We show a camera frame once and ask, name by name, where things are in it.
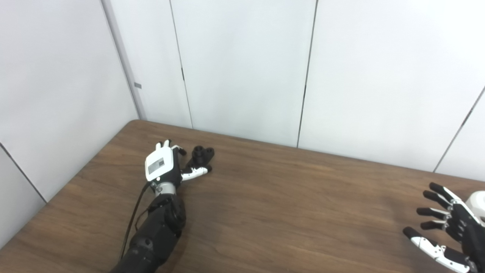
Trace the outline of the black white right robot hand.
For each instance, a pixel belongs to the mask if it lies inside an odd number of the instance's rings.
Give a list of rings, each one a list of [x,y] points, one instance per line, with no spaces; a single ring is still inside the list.
[[[466,203],[443,185],[431,182],[430,190],[423,196],[443,207],[443,210],[420,207],[420,216],[435,217],[433,221],[420,224],[422,230],[442,230],[461,245],[454,250],[437,241],[425,237],[414,228],[407,226],[402,233],[436,263],[456,273],[483,273],[485,271],[485,232],[480,219]]]

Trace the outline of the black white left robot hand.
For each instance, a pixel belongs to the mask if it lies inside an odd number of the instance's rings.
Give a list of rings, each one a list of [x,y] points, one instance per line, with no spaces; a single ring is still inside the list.
[[[178,188],[183,181],[195,179],[212,171],[208,164],[198,166],[189,163],[185,168],[180,167],[180,156],[186,156],[187,151],[178,145],[170,145],[170,139],[158,142],[154,152],[145,159],[145,176],[153,190],[165,182],[170,182]]]

